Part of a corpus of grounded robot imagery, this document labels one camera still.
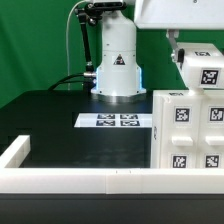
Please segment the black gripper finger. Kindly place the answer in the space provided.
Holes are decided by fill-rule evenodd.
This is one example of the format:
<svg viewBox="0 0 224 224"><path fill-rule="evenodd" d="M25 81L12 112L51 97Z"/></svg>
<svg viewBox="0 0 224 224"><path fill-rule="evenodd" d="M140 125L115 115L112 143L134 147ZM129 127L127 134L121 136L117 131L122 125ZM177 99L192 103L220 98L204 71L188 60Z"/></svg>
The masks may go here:
<svg viewBox="0 0 224 224"><path fill-rule="evenodd" d="M184 62L185 50L183 48L180 48L176 42L176 39L179 37L179 31L175 29L168 29L166 37L172 48L171 53L172 61L179 67L182 67Z"/></svg>

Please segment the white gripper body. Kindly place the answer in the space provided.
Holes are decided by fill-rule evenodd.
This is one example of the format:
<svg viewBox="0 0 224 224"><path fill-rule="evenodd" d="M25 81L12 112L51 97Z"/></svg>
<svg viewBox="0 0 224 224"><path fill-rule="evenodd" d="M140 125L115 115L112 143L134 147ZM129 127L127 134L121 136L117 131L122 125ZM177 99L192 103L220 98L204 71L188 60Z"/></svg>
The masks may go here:
<svg viewBox="0 0 224 224"><path fill-rule="evenodd" d="M137 0L140 29L224 30L224 0Z"/></svg>

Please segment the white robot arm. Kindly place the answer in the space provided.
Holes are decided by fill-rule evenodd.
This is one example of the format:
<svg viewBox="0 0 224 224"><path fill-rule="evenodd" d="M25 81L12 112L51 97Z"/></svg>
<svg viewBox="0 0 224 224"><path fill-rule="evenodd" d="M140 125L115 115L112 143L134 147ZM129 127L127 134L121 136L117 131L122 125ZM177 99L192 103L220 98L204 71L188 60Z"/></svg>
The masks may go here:
<svg viewBox="0 0 224 224"><path fill-rule="evenodd" d="M224 55L212 44L179 43L181 30L224 30L224 0L85 0L92 20L102 20L102 62L93 96L131 100L146 93L136 63L136 30L164 29L171 58L187 88L224 87Z"/></svg>

